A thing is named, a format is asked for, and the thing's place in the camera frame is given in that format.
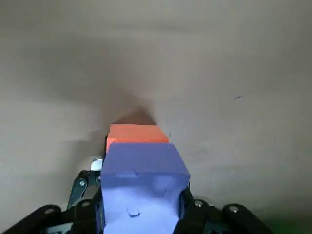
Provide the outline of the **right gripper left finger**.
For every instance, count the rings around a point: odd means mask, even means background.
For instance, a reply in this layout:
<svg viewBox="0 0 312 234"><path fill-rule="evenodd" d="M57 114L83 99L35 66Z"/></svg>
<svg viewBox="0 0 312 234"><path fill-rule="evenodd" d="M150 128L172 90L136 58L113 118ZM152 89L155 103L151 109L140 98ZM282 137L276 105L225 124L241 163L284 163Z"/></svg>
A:
<svg viewBox="0 0 312 234"><path fill-rule="evenodd" d="M107 136L104 148L92 161L90 170L76 176L67 207L44 205L5 230L4 234L103 234L105 227L101 190L101 168L107 153Z"/></svg>

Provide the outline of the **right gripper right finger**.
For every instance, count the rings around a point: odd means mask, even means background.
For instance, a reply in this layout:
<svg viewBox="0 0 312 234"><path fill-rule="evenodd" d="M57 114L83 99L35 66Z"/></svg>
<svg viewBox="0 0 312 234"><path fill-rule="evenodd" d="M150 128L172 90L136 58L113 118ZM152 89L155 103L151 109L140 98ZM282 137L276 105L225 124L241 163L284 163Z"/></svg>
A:
<svg viewBox="0 0 312 234"><path fill-rule="evenodd" d="M189 185L178 185L179 221L176 234L272 234L245 206L230 203L222 209L194 198Z"/></svg>

